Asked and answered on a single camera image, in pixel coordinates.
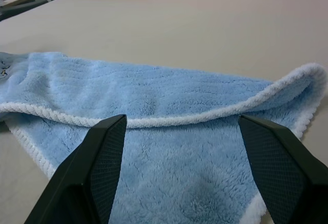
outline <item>white trim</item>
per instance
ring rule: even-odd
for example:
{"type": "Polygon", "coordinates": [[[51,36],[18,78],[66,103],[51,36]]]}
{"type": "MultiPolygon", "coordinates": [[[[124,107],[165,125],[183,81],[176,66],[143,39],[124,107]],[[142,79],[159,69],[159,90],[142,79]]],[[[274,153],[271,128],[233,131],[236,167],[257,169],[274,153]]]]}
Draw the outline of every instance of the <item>white trim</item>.
{"type": "MultiPolygon", "coordinates": [[[[292,129],[296,136],[301,138],[303,132],[306,130],[307,125],[310,123],[314,112],[319,106],[320,100],[323,98],[327,83],[327,74],[324,68],[318,64],[307,64],[295,69],[287,76],[267,86],[264,90],[260,91],[255,96],[248,98],[246,101],[242,101],[224,108],[202,112],[199,114],[159,118],[129,119],[128,128],[148,128],[196,124],[232,114],[239,114],[258,106],[259,104],[273,97],[277,92],[281,91],[296,80],[304,78],[305,76],[311,76],[313,78],[313,96],[309,98],[307,104],[304,105],[304,110],[300,112],[300,116],[292,129]]],[[[51,110],[49,108],[23,103],[0,104],[0,113],[2,112],[20,112],[33,114],[60,123],[83,127],[91,127],[100,121],[100,119],[68,115],[55,110],[51,110]]],[[[54,168],[49,163],[49,161],[43,157],[42,153],[34,146],[33,141],[28,138],[28,136],[24,134],[24,132],[21,131],[17,126],[11,126],[8,123],[7,125],[12,133],[18,138],[18,140],[23,141],[21,142],[23,147],[26,148],[27,152],[30,154],[33,160],[50,178],[54,173],[54,168]]],[[[265,206],[263,199],[258,193],[250,202],[239,224],[259,224],[261,216],[264,215],[266,211],[266,208],[263,206],[265,206]]]]}

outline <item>microfiber towel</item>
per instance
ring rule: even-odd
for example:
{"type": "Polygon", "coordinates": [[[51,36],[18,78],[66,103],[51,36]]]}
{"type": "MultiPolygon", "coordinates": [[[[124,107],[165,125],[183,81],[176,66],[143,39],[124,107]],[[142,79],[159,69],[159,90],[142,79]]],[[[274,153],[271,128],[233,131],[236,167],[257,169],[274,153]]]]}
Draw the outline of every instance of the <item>microfiber towel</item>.
{"type": "Polygon", "coordinates": [[[327,80],[318,64],[273,83],[61,53],[0,60],[0,119],[49,178],[91,126],[127,114],[114,224],[260,223],[266,208],[238,115],[272,120],[300,138],[327,80]]]}

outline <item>towel fold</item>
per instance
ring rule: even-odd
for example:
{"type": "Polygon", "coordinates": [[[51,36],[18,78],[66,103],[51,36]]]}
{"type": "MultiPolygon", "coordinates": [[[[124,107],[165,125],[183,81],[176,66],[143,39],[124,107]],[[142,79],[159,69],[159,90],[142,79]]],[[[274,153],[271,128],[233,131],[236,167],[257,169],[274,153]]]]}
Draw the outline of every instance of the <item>towel fold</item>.
{"type": "Polygon", "coordinates": [[[326,86],[318,64],[263,79],[0,53],[0,120],[44,173],[101,119],[127,114],[115,224],[258,224],[265,205],[237,124],[247,113],[301,137],[326,86]]]}

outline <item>towel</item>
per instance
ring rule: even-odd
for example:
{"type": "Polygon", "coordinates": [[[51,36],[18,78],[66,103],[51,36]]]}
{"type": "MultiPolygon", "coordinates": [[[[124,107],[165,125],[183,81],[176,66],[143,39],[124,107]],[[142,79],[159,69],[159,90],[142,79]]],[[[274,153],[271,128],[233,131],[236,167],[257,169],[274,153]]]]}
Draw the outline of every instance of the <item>towel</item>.
{"type": "Polygon", "coordinates": [[[327,81],[318,64],[273,83],[61,53],[0,60],[0,120],[49,178],[91,126],[127,114],[115,224],[260,223],[266,208],[238,115],[272,120],[300,138],[327,81]]]}

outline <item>blue towel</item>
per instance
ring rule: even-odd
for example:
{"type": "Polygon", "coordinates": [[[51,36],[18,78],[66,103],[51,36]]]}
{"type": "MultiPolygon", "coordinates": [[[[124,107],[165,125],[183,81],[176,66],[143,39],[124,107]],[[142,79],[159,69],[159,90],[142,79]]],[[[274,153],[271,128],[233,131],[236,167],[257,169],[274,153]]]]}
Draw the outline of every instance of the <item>blue towel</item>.
{"type": "Polygon", "coordinates": [[[317,64],[272,83],[61,53],[0,60],[0,120],[48,177],[89,127],[127,114],[114,224],[260,223],[266,208],[238,115],[270,119],[300,138],[326,85],[317,64]]]}

